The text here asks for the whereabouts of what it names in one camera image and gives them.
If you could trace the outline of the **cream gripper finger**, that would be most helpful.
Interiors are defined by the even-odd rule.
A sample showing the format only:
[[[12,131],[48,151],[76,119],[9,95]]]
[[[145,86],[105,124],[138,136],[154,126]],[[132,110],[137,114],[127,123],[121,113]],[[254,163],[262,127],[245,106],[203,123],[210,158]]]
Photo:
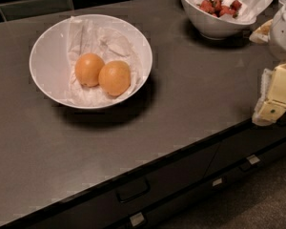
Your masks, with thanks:
[[[286,62],[261,76],[260,98],[255,105],[252,122],[257,126],[276,123],[286,113]]]
[[[266,44],[269,41],[270,28],[273,20],[268,20],[258,27],[249,37],[249,40],[257,44]]]

